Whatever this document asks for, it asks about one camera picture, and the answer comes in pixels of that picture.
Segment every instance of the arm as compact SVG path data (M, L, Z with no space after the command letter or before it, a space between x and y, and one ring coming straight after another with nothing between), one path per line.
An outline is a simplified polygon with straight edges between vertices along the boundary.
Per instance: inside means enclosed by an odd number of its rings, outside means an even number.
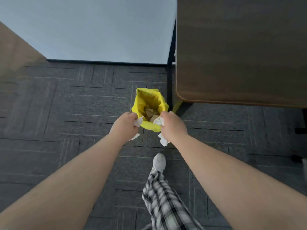
M236 158L187 134L163 112L163 136L172 142L233 229L305 229L307 197Z
M0 229L83 229L121 147L138 132L125 113L109 135L50 175L0 214Z

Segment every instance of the wooden desk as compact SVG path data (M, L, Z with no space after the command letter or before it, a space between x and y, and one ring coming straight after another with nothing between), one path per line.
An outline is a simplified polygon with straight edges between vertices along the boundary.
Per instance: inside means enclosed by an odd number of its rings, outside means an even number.
M307 108L307 0L178 0L185 102Z

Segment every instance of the gray carpet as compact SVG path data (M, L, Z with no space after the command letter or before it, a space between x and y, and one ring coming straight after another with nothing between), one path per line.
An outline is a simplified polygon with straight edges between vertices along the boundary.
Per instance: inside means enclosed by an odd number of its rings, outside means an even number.
M166 97L161 67L41 63L22 76L1 84L0 210L106 135L131 109L136 88L158 88ZM307 194L302 164L289 157L307 152L307 136L294 134L304 124L301 110L194 104L182 119L193 137ZM157 153L167 158L165 177L196 219L206 229L229 229L174 146L139 132L122 148L85 229L137 230L150 222L141 191Z

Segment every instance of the pants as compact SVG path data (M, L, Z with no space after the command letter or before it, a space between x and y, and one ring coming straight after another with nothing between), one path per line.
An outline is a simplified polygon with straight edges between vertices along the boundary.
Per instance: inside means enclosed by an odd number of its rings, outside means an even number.
M149 174L142 197L151 215L151 224L143 230L204 230L161 172L153 170Z

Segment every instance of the foot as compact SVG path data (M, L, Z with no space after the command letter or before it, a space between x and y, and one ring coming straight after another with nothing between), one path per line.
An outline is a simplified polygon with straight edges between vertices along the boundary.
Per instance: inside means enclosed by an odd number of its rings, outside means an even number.
M151 171L155 169L163 174L165 166L166 166L165 156L161 153L158 153L153 159L153 168Z

